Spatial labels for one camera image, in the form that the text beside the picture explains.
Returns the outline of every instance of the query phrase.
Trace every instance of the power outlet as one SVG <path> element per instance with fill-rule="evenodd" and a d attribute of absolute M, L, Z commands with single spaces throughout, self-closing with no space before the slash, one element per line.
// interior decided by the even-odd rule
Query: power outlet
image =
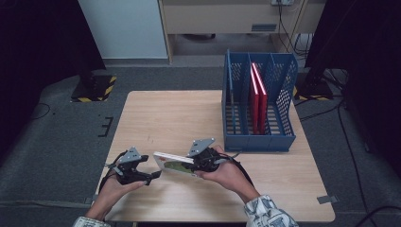
<path fill-rule="evenodd" d="M 278 5 L 291 6 L 294 4 L 294 0 L 271 0 L 271 4 L 273 6 L 278 6 Z"/>

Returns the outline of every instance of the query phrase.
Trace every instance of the white book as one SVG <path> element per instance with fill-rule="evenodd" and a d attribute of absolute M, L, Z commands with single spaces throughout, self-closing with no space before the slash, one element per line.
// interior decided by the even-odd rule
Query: white book
<path fill-rule="evenodd" d="M 153 158 L 157 165 L 163 171 L 179 172 L 182 174 L 198 177 L 191 169 L 187 169 L 183 164 L 194 164 L 194 160 L 187 157 L 182 157 L 174 154 L 162 153 L 155 151 L 153 152 Z"/>

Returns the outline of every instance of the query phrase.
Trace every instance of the person's left hand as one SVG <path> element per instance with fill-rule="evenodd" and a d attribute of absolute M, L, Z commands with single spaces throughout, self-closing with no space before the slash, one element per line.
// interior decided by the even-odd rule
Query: person's left hand
<path fill-rule="evenodd" d="M 103 220 L 106 215 L 112 210 L 113 206 L 127 193 L 136 190 L 147 182 L 134 182 L 122 185 L 115 173 L 111 175 L 106 183 L 104 183 L 97 199 L 91 209 L 86 213 L 86 218 Z"/>

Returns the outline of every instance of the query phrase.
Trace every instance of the red book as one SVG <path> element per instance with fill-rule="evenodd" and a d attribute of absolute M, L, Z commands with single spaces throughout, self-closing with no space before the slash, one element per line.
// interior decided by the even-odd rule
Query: red book
<path fill-rule="evenodd" d="M 259 117 L 259 92 L 257 89 L 257 82 L 251 68 L 251 82 L 250 82 L 250 114 L 253 125 L 253 134 L 259 133 L 258 117 Z"/>
<path fill-rule="evenodd" d="M 262 77 L 260 76 L 259 70 L 257 68 L 256 63 L 252 63 L 252 70 L 254 77 L 256 79 L 257 91 L 259 94 L 259 101 L 258 101 L 258 130 L 260 134 L 266 134 L 265 132 L 265 122 L 267 118 L 267 111 L 268 111 L 268 93 L 266 91 L 266 87 L 263 84 Z"/>

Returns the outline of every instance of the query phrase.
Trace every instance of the book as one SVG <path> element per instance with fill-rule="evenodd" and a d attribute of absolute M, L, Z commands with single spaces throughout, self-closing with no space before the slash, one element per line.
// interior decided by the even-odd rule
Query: book
<path fill-rule="evenodd" d="M 183 166 L 183 164 L 194 164 L 194 160 L 191 158 L 162 153 L 159 151 L 153 152 L 153 158 L 159 168 L 163 171 L 177 172 L 193 177 L 198 177 L 195 173 L 191 171 L 191 169 L 187 169 Z"/>
<path fill-rule="evenodd" d="M 251 83 L 250 83 L 250 114 L 253 126 L 253 134 L 259 133 L 258 118 L 259 118 L 259 92 L 257 88 L 256 77 L 251 68 Z"/>
<path fill-rule="evenodd" d="M 267 109 L 268 109 L 268 92 L 266 90 L 265 84 L 263 83 L 262 77 L 260 76 L 259 70 L 255 62 L 252 62 L 252 72 L 256 79 L 257 90 L 259 93 L 259 101 L 258 101 L 258 112 L 259 116 L 257 118 L 257 126 L 259 134 L 266 134 L 265 130 L 265 122 L 267 118 Z"/>

